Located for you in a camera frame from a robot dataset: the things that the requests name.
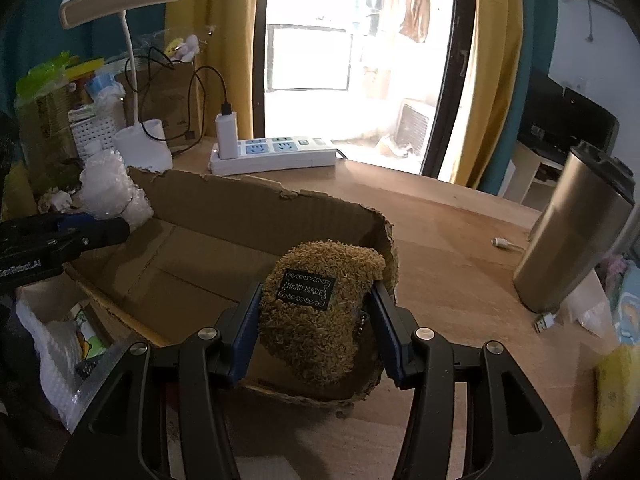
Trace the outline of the black monitor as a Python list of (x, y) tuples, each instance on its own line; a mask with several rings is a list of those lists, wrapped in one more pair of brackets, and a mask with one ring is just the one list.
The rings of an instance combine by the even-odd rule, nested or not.
[(530, 72), (518, 140), (537, 155), (563, 165), (582, 141), (611, 155), (619, 125), (598, 103), (540, 70)]

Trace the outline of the cartoon tissue pack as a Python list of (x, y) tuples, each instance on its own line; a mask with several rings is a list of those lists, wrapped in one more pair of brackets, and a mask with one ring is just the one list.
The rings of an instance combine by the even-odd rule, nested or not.
[(93, 359), (111, 347), (111, 339), (88, 301), (81, 301), (70, 309), (75, 333), (84, 360)]

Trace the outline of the crumpled clear plastic bag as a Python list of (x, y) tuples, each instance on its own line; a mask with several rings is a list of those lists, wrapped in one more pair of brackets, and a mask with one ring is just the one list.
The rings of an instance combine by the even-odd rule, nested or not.
[(595, 270), (591, 270), (561, 302), (559, 318), (565, 324), (579, 325), (602, 339), (615, 334), (610, 300)]

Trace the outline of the yellow tissue pack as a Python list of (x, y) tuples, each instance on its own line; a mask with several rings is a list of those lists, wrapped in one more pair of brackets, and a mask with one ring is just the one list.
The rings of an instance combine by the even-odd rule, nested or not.
[(639, 346), (621, 344), (596, 367), (597, 434), (594, 449), (605, 456), (620, 442), (639, 408)]

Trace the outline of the yellow left curtain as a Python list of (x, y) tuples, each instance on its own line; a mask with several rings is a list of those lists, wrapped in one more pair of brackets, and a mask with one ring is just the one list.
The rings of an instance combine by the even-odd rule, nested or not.
[(257, 0), (179, 0), (165, 11), (167, 28), (186, 28), (200, 34), (213, 29), (213, 38), (200, 63), (221, 72), (228, 99), (236, 111), (241, 139), (254, 136), (254, 33)]

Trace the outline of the brown plush heart keychain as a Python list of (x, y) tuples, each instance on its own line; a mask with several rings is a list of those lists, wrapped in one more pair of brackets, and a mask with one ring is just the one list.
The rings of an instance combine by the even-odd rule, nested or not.
[(293, 247), (262, 285), (260, 343), (303, 382), (335, 384), (355, 367), (363, 299), (384, 269), (383, 256), (367, 247), (333, 240)]

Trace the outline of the steel travel tumbler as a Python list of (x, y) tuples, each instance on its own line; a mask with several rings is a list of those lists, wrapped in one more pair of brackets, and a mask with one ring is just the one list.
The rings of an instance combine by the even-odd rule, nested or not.
[(537, 314), (560, 303), (594, 269), (634, 209), (634, 174), (582, 141), (570, 148), (558, 185), (513, 273), (521, 303)]

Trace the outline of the white waffle cloth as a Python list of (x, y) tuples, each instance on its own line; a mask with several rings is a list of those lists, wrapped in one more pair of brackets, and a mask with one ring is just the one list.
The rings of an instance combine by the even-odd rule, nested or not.
[(79, 180), (79, 203), (94, 218), (122, 218), (134, 232), (153, 217), (145, 192), (130, 178), (122, 156), (114, 150), (91, 155)]

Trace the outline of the white tv stand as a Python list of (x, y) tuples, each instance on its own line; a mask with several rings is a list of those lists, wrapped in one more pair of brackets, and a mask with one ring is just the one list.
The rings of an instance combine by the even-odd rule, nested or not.
[(518, 141), (514, 145), (498, 195), (543, 211), (551, 200), (564, 166)]

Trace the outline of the yellow curtain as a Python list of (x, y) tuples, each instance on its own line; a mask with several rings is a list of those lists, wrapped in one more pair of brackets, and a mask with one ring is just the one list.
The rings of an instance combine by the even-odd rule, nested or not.
[(186, 28), (200, 34), (213, 29), (213, 38), (200, 63), (221, 72), (228, 99), (236, 111), (241, 139), (254, 136), (254, 33), (257, 0), (179, 0), (165, 11), (167, 28)]
[(480, 184), (506, 122), (523, 42), (523, 0), (476, 0), (475, 76), (454, 183)]

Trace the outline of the yellow right curtain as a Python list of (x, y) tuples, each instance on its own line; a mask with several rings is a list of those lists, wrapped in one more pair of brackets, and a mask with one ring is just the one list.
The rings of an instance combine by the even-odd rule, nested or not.
[(476, 0), (475, 76), (454, 183), (480, 184), (506, 122), (523, 42), (523, 0)]

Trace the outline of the white perforated organizer basket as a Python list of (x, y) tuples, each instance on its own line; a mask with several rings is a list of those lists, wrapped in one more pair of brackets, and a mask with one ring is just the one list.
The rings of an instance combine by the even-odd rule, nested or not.
[(114, 136), (126, 127), (126, 115), (122, 103), (116, 103), (106, 112), (99, 113), (91, 105), (68, 113), (70, 132), (81, 160), (93, 154), (114, 148)]

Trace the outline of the green snack bag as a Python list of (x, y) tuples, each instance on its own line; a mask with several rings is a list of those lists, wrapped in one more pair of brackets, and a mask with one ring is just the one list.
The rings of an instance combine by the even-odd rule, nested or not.
[(15, 84), (14, 110), (32, 192), (41, 196), (51, 188), (78, 182), (80, 158), (70, 131), (70, 94), (63, 51), (33, 68)]

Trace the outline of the white power strip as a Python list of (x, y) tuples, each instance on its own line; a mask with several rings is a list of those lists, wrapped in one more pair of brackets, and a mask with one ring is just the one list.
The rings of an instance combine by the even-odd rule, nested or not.
[(258, 174), (288, 169), (331, 167), (337, 160), (335, 146), (318, 138), (257, 138), (238, 141), (238, 156), (222, 159), (213, 149), (208, 168), (216, 176)]

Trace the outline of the cardboard box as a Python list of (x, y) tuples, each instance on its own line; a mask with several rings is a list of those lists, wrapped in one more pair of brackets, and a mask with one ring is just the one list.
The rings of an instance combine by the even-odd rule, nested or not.
[(154, 210), (126, 243), (87, 252), (67, 272), (116, 318), (159, 347), (180, 344), (265, 281), (307, 242), (367, 247), (398, 281), (392, 226), (378, 211), (276, 182), (131, 169)]

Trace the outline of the white desk lamp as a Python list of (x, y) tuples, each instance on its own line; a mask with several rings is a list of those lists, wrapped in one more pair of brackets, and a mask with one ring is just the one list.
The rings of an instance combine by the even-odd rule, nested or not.
[(116, 15), (120, 19), (128, 53), (129, 66), (126, 68), (125, 74), (131, 77), (132, 119), (134, 123), (115, 134), (114, 147), (128, 167), (164, 172), (172, 168), (172, 156), (167, 146), (167, 139), (163, 136), (154, 138), (146, 128), (147, 126), (159, 127), (162, 122), (158, 119), (142, 122), (139, 117), (137, 65), (134, 60), (134, 47), (127, 22), (127, 12), (175, 1), (179, 0), (62, 0), (58, 7), (60, 22), (65, 29), (71, 29), (110, 15)]

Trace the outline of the teal right curtain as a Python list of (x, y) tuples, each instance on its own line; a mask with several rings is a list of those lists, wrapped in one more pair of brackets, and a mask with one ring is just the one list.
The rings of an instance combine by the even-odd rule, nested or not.
[(548, 74), (558, 22), (558, 0), (522, 0), (523, 32), (511, 103), (494, 152), (480, 178), (480, 191), (497, 195), (515, 148), (533, 70)]

